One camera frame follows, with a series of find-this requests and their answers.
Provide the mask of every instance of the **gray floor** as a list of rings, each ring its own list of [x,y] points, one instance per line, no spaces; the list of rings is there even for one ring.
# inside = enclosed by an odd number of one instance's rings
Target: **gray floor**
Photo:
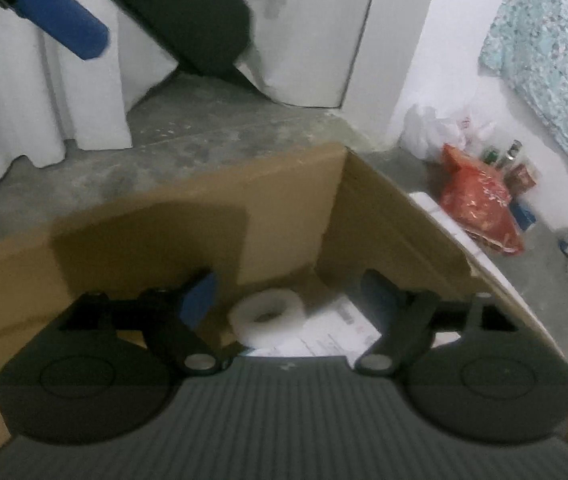
[[[338,140],[370,151],[366,140],[326,110],[275,104],[239,79],[173,76],[131,111],[129,124],[130,150],[83,152],[69,142],[61,164],[38,170],[26,158],[16,160],[0,182],[0,239],[118,196],[294,146]],[[397,152],[366,156],[407,190],[429,187],[415,160]],[[531,240],[536,250],[494,263],[568,358],[566,263],[552,235],[539,233]]]

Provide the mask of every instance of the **white curtain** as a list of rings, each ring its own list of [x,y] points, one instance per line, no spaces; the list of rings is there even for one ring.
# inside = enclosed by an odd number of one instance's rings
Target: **white curtain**
[[[129,148],[126,111],[177,66],[110,0],[78,1],[110,29],[99,59],[80,60],[0,7],[0,178],[21,155],[38,168],[60,162],[64,139]]]
[[[246,0],[252,41],[237,67],[276,101],[339,107],[369,1]]]

